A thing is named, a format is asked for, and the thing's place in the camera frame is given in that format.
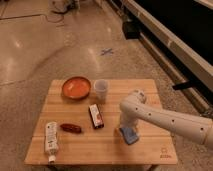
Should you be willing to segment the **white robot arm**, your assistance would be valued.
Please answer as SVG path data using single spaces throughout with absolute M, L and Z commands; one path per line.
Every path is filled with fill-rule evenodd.
M 120 102 L 122 126 L 133 126 L 138 119 L 213 149 L 213 120 L 146 105 L 146 96 L 134 90 Z

